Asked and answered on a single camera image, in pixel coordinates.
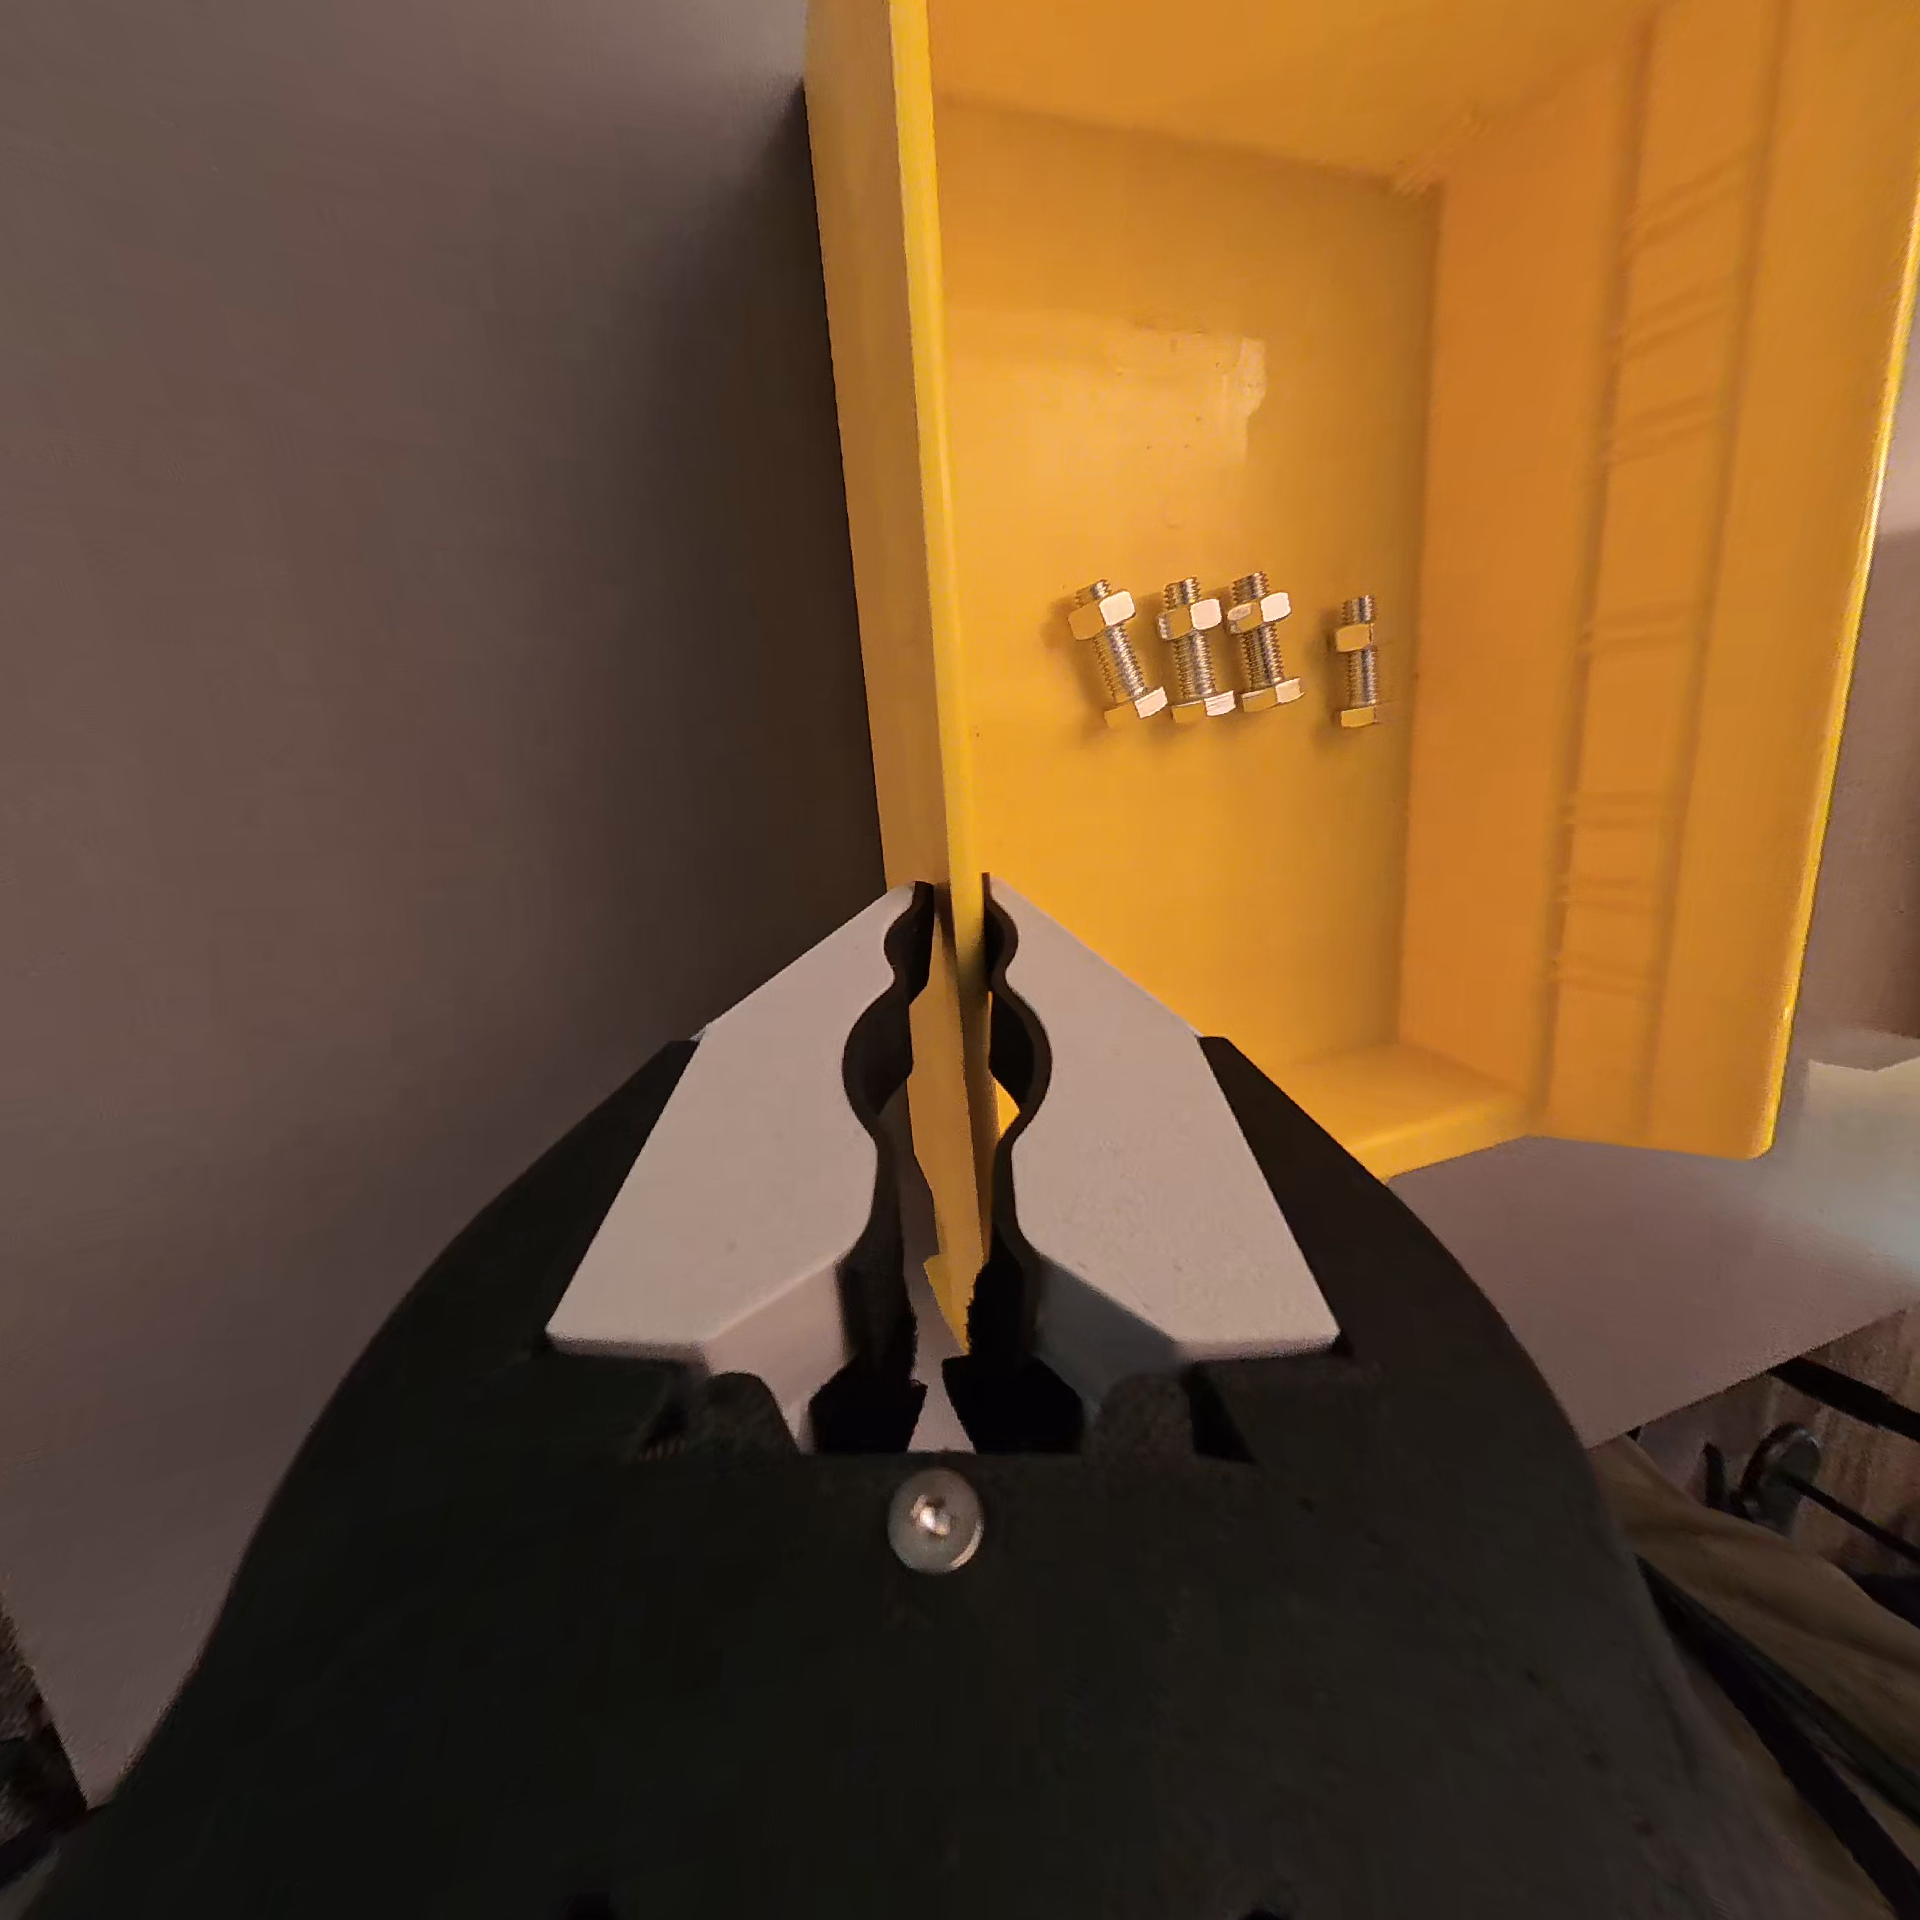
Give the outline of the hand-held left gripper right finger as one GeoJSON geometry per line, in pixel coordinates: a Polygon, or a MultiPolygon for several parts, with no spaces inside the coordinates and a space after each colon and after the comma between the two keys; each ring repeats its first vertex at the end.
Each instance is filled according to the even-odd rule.
{"type": "Polygon", "coordinates": [[[1203,1037],[984,880],[987,1257],[944,1386],[977,1453],[1070,1453],[1139,1378],[1331,1353],[1337,1320],[1203,1037]]]}

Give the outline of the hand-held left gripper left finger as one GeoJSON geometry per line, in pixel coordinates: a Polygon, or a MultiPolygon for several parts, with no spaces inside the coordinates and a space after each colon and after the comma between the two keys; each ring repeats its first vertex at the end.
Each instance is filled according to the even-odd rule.
{"type": "Polygon", "coordinates": [[[753,1377],[805,1449],[904,1451],[926,1386],[884,1114],[940,899],[884,894],[726,1009],[579,1261],[559,1353],[753,1377]]]}

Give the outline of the yellow plastic bin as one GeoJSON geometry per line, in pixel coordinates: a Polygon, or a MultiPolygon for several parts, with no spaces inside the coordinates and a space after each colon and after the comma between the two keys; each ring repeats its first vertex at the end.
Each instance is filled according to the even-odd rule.
{"type": "Polygon", "coordinates": [[[1915,278],[1915,4],[808,4],[805,109],[912,1086],[984,1256],[983,880],[1373,1173],[1756,1158],[1915,278]],[[1238,712],[1232,582],[1302,697],[1238,712]],[[1092,579],[1222,612],[1109,730],[1092,579]],[[1331,634],[1369,593],[1381,709],[1331,634]]]}

